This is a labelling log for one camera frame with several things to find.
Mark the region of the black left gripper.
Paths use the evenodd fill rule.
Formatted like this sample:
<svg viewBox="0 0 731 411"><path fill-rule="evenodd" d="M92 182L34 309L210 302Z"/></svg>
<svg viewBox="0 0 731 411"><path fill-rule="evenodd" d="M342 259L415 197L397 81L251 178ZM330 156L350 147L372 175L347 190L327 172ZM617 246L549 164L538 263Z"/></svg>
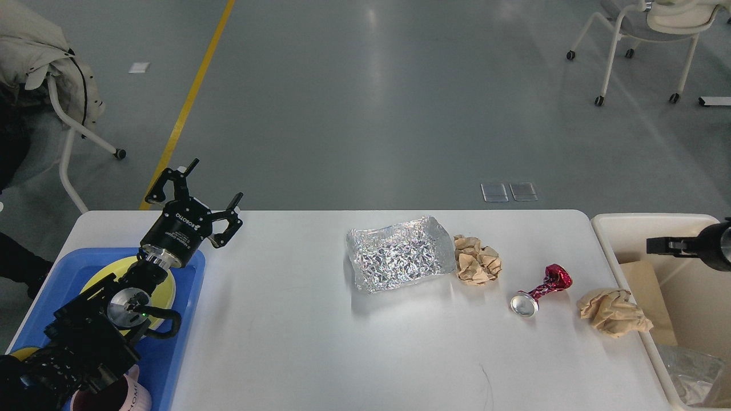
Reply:
<svg viewBox="0 0 731 411"><path fill-rule="evenodd" d="M243 198L242 192L234 195L227 208L218 212L212 212L190 195L186 178L198 163L199 159L194 158L182 171L165 168L144 196L144 202L163 204L164 208L161 216L140 241L140 245L148 254L171 255L170 265L174 268L185 267L205 237L212 247L219 249L227 245L243 226L236 211ZM172 182L174 191L174 197L169 202L166 201L164 191L168 182ZM217 221L227 222L224 231L213 232L212 225Z"/></svg>

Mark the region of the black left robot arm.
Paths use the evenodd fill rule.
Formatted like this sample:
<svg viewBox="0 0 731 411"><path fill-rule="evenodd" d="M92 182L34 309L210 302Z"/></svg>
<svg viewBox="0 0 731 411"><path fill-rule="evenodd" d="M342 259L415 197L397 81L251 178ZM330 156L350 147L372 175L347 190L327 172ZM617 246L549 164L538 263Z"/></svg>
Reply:
<svg viewBox="0 0 731 411"><path fill-rule="evenodd" d="M138 341L177 336L181 314L154 306L154 292L170 268L186 267L204 239L224 247L243 225L236 211L243 193L217 212L190 194L186 179L198 161L159 175L145 200L162 204L162 213L121 276L107 274L56 310L45 346L24 358L2 356L8 410L60 410L79 390L99 393L138 364Z"/></svg>

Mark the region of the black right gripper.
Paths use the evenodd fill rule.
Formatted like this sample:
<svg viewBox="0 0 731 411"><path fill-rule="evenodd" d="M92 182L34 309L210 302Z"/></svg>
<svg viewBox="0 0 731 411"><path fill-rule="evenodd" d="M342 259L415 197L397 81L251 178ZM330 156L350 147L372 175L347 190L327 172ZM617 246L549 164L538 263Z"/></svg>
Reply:
<svg viewBox="0 0 731 411"><path fill-rule="evenodd" d="M705 227L698 237L648 237L648 255L700 258L717 271L730 271L730 222Z"/></svg>

